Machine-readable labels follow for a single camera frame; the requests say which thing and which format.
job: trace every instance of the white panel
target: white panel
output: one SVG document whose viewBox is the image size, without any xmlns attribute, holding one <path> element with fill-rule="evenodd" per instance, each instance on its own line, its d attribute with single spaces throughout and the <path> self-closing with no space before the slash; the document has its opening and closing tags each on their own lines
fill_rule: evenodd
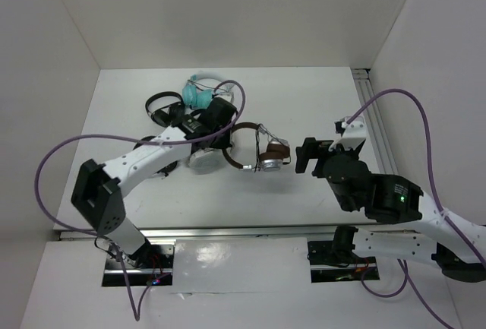
<svg viewBox="0 0 486 329">
<path fill-rule="evenodd" d="M 154 287 L 135 323 L 124 287 L 101 287 L 105 254 L 92 242 L 47 245 L 21 329 L 113 327 L 200 329 L 427 328 L 441 329 L 407 288 L 391 300 L 378 299 L 359 282 L 312 283 L 279 293 L 171 294 Z M 380 281 L 370 287 L 390 293 L 402 282 L 395 261 L 378 260 Z M 460 328 L 444 278 L 438 270 L 410 264 L 410 273 L 427 302 L 446 322 Z M 134 288 L 138 300 L 144 288 Z"/>
<path fill-rule="evenodd" d="M 401 87 L 422 101 L 443 203 L 478 224 L 484 208 L 486 0 L 407 0 L 371 71 L 375 91 Z M 380 104 L 400 173 L 428 187 L 424 129 L 403 96 Z M 463 329 L 484 326 L 484 284 L 451 283 Z"/>
<path fill-rule="evenodd" d="M 174 293 L 309 290 L 306 238 L 184 240 L 174 254 Z"/>
<path fill-rule="evenodd" d="M 52 141 L 80 132 L 99 74 L 61 0 L 0 0 L 0 318 L 18 329 L 51 238 L 33 176 Z M 57 211 L 75 146 L 56 157 L 43 196 Z"/>
<path fill-rule="evenodd" d="M 102 68 L 369 67 L 405 0 L 64 0 Z"/>
<path fill-rule="evenodd" d="M 161 128 L 145 113 L 148 97 L 164 90 L 180 90 L 198 69 L 102 71 L 83 134 L 108 133 L 142 138 Z M 341 211 L 329 185 L 312 177 L 314 163 L 295 174 L 295 147 L 306 137 L 334 139 L 334 121 L 360 106 L 349 68 L 226 68 L 223 76 L 239 81 L 247 93 L 241 121 L 262 122 L 290 142 L 292 165 L 280 172 L 242 172 L 226 165 L 197 176 L 181 164 L 166 179 L 147 179 L 125 199 L 131 221 L 140 228 L 315 225 L 367 222 L 359 212 Z M 235 92 L 235 104 L 240 96 Z M 254 161 L 253 131 L 239 131 L 236 158 Z M 261 147 L 266 148 L 266 138 Z M 74 158 L 58 218 L 88 227 L 71 205 L 80 164 L 93 158 L 101 163 L 121 156 L 132 145 L 113 141 L 82 141 Z M 378 172 L 371 143 L 360 154 Z"/>
</svg>

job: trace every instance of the white wall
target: white wall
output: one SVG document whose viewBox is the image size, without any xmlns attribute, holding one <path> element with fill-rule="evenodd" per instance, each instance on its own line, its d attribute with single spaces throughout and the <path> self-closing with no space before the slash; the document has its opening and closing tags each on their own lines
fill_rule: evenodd
<svg viewBox="0 0 486 329">
<path fill-rule="evenodd" d="M 101 68 L 369 67 L 405 0 L 63 0 Z"/>
<path fill-rule="evenodd" d="M 33 175 L 55 143 L 78 134 L 99 68 L 61 0 L 0 0 L 0 318 L 20 325 L 52 224 L 33 196 Z M 56 212 L 74 145 L 43 177 Z"/>
<path fill-rule="evenodd" d="M 486 0 L 407 0 L 371 71 L 375 92 L 401 87 L 423 102 L 431 124 L 443 203 L 486 224 Z M 399 171 L 430 191 L 424 131 L 403 96 L 380 102 Z M 483 327 L 486 285 L 450 282 L 463 329 Z"/>
</svg>

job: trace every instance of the teal headphones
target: teal headphones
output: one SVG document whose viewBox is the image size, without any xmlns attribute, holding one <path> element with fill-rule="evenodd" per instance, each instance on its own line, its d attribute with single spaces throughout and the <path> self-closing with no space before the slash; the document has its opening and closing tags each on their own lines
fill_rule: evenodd
<svg viewBox="0 0 486 329">
<path fill-rule="evenodd" d="M 182 99 L 184 104 L 189 106 L 193 110 L 206 109 L 211 100 L 214 98 L 214 88 L 200 84 L 201 80 L 216 80 L 218 82 L 226 81 L 220 74 L 214 72 L 198 72 L 189 77 L 184 88 L 182 89 Z M 225 89 L 217 91 L 217 93 L 230 93 L 233 85 L 230 84 Z"/>
</svg>

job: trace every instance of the brown headphones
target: brown headphones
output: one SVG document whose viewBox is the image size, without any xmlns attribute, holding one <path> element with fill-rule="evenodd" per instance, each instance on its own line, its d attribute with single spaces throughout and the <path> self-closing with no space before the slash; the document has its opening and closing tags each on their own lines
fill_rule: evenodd
<svg viewBox="0 0 486 329">
<path fill-rule="evenodd" d="M 290 145 L 288 141 L 275 137 L 269 133 L 262 124 L 255 124 L 254 122 L 240 122 L 233 126 L 231 133 L 234 133 L 240 129 L 253 129 L 256 132 L 268 135 L 271 139 L 268 142 L 267 150 L 258 154 L 256 166 L 244 166 L 241 163 L 236 162 L 229 156 L 228 151 L 223 149 L 222 155 L 230 165 L 241 170 L 262 169 L 264 172 L 272 172 L 280 170 L 282 165 L 290 164 L 290 162 L 283 162 L 284 159 L 290 158 Z"/>
</svg>

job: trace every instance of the robotic arm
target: robotic arm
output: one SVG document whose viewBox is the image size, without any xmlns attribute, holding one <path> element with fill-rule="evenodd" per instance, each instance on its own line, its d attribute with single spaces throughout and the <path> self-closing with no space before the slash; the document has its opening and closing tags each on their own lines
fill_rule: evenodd
<svg viewBox="0 0 486 329">
<path fill-rule="evenodd" d="M 378 223 L 394 224 L 418 234 L 372 233 L 353 226 L 340 226 L 333 240 L 338 260 L 352 263 L 356 257 L 387 256 L 409 259 L 439 267 L 454 280 L 486 280 L 486 270 L 450 225 L 447 216 L 465 233 L 472 244 L 486 255 L 486 227 L 471 223 L 445 210 L 402 176 L 373 174 L 359 160 L 367 136 L 364 119 L 351 124 L 347 118 L 336 123 L 335 141 L 306 138 L 296 148 L 295 171 L 305 172 L 308 161 L 317 159 L 312 175 L 326 179 L 344 211 L 364 208 L 364 215 Z"/>
<path fill-rule="evenodd" d="M 205 147 L 229 147 L 229 132 L 199 143 L 162 145 L 164 141 L 198 139 L 213 134 L 231 122 L 236 108 L 216 97 L 196 119 L 185 115 L 175 120 L 152 141 L 114 160 L 98 164 L 88 160 L 80 167 L 71 203 L 93 227 L 98 236 L 115 242 L 135 264 L 146 264 L 156 251 L 137 227 L 126 217 L 123 199 L 143 180 L 177 160 Z"/>
</svg>

